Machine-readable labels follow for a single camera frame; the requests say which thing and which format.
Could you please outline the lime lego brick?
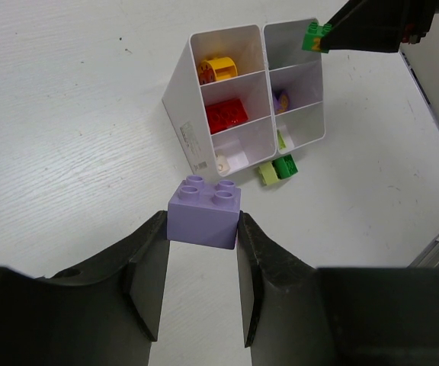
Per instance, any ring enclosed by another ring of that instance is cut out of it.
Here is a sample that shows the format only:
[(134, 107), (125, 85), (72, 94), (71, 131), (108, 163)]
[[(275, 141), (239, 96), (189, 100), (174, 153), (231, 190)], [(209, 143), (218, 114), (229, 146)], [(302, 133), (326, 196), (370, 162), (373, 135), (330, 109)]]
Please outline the lime lego brick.
[(284, 142), (284, 138), (282, 137), (281, 131), (277, 130), (277, 141), (279, 145), (279, 149), (286, 149), (286, 143)]

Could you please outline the red curved base lego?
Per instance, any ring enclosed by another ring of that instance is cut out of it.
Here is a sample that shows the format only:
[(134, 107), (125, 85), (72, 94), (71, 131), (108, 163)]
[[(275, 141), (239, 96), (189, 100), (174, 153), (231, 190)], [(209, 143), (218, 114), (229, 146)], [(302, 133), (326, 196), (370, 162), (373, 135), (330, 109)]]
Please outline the red curved base lego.
[(205, 107), (210, 133), (215, 134), (248, 121), (248, 115), (239, 98)]

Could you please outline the green and lime lego stack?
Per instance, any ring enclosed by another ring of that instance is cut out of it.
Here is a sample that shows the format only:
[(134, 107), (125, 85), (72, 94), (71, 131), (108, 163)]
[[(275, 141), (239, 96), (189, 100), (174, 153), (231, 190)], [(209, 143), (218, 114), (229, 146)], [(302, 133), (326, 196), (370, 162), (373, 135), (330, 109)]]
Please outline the green and lime lego stack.
[(259, 165), (258, 172), (263, 185), (270, 186), (291, 178), (298, 173), (298, 168), (293, 157), (289, 154)]

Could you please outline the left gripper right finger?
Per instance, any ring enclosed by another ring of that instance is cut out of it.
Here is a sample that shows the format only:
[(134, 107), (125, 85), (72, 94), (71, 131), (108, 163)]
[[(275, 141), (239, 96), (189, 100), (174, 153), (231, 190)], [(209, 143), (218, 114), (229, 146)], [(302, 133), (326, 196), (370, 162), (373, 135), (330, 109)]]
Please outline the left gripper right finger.
[(439, 268), (313, 268), (241, 213), (236, 247), (254, 365), (439, 365)]

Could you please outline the green square lego brick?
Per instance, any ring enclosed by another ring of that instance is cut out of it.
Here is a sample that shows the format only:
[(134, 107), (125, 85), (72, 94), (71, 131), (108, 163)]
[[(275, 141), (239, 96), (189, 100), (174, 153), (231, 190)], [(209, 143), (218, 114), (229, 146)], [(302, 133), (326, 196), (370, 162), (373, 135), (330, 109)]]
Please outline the green square lego brick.
[(312, 21), (305, 32), (302, 44), (302, 50), (317, 53), (328, 53), (328, 50), (322, 49), (321, 40), (332, 30), (332, 26), (327, 23), (320, 25), (317, 20)]

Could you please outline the white lego brick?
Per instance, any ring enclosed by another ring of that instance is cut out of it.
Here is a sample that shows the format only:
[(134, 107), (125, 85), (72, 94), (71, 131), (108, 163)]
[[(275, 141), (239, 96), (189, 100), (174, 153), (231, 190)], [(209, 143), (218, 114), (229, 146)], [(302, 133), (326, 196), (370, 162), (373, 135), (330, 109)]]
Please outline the white lego brick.
[(216, 154), (216, 167), (221, 176), (225, 176), (230, 171), (230, 165), (223, 154)]

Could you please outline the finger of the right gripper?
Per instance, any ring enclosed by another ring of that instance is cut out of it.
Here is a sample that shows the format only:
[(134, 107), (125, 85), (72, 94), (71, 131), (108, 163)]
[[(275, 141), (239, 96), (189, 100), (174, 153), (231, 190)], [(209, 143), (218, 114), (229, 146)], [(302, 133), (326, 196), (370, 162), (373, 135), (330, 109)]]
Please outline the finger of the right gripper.
[(436, 1), (349, 1), (328, 21), (331, 30), (320, 48), (395, 53), (401, 44), (417, 44), (426, 36), (436, 7)]

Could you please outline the lilac green red lego stack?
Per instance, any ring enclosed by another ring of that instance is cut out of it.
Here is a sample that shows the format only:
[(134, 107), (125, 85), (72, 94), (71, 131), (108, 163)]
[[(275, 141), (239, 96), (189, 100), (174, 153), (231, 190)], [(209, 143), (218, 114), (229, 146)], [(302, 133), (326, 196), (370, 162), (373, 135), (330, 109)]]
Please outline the lilac green red lego stack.
[(168, 202), (167, 238), (218, 249), (234, 249), (241, 189), (230, 180), (216, 184), (199, 175), (183, 180)]

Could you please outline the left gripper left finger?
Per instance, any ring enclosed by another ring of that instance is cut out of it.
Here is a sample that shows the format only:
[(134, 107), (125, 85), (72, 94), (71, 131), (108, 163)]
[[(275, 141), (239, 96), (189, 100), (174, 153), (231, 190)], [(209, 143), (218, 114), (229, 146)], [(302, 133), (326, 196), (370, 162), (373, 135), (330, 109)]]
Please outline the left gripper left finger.
[(146, 365), (158, 338), (167, 213), (51, 278), (0, 266), (0, 365)]

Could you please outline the yellow oval printed lego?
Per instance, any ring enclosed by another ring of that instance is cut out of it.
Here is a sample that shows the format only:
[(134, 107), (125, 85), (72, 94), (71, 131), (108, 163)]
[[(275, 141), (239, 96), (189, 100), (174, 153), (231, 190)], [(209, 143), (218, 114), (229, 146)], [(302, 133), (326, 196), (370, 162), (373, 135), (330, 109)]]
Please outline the yellow oval printed lego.
[(199, 84), (205, 85), (235, 78), (238, 76), (238, 70), (232, 58), (225, 56), (201, 61), (197, 67), (197, 74)]

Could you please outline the purple butterfly wing lego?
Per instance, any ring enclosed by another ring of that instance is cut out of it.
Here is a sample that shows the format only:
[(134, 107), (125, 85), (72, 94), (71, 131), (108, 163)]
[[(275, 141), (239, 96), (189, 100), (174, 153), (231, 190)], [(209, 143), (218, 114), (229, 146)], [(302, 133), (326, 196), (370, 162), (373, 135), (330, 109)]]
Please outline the purple butterfly wing lego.
[(290, 109), (290, 97), (285, 89), (273, 91), (274, 113), (282, 114)]

